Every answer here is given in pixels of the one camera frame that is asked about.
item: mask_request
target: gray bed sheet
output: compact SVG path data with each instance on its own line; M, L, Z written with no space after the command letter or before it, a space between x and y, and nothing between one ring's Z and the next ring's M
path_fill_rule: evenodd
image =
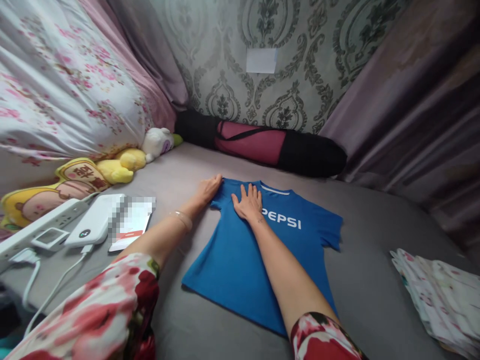
M341 251L325 249L325 266L342 325L370 359L460 359L442 350L425 332L389 251L403 248L468 272L479 274L479 269L427 214L404 199L335 180L285 173L188 143L139 170L132 183L105 193L155 196L154 224L186 201L200 180L217 173L294 189L343 217ZM160 297L152 319L157 358L292 359L286 339L182 288L183 275L210 240L219 219L219 211L206 209L160 276ZM112 261L115 255L107 253L110 243L99 245L67 276L47 313ZM79 252L63 249L53 255L41 254L39 276L29 297L32 305L41 305ZM31 271L28 266L12 268L0 279L21 295Z

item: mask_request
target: folded cloth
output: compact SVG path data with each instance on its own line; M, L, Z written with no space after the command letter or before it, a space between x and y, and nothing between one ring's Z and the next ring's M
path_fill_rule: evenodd
M437 339L442 347L446 346L467 359L477 359L480 356L480 344L471 322L477 321L476 316L480 314L480 307L475 308L480 289L477 287L477 282L480 284L478 276L441 261L414 257L402 249L391 251L390 254L427 333ZM448 269L448 275L445 271L440 272L440 265L442 269ZM450 276L452 271L455 271L455 280ZM438 277L442 276L443 287L436 273ZM456 286L444 292L443 289L450 288L452 281L457 281L454 284ZM473 313L471 321L466 316L467 312Z

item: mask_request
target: floral sleeve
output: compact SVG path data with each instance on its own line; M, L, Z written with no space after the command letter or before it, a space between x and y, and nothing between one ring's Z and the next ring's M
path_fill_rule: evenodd
M368 360L335 321L318 312L298 319L290 339L296 360Z
M154 359L159 267L135 253L70 295L7 359Z

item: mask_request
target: hand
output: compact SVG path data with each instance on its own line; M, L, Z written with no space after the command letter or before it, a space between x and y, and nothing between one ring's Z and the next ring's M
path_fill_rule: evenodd
M257 190L256 186L252 187L252 184L248 184L248 195L245 191L245 186L243 186L243 184L240 186L240 190L240 202L237 198L237 195L231 195L231 199L233 201L233 208L235 209L238 216L247 221L263 219L262 193Z
M204 206L207 205L214 198L222 181L222 174L217 174L207 180L200 181L194 196L195 199L200 201Z

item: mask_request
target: black bag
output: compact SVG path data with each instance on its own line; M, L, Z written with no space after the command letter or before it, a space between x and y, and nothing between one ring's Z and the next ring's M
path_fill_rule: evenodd
M226 127L235 135L225 137ZM345 151L329 138L295 130L228 122L219 117L202 115L194 110L178 114L175 132L186 142L203 148L221 150L227 154L313 178L338 175L347 163ZM284 134L284 137L279 137L278 132ZM269 136L277 140L266 141ZM263 160L262 154L259 154L262 149L268 154L266 156L268 160ZM278 156L272 158L272 152Z

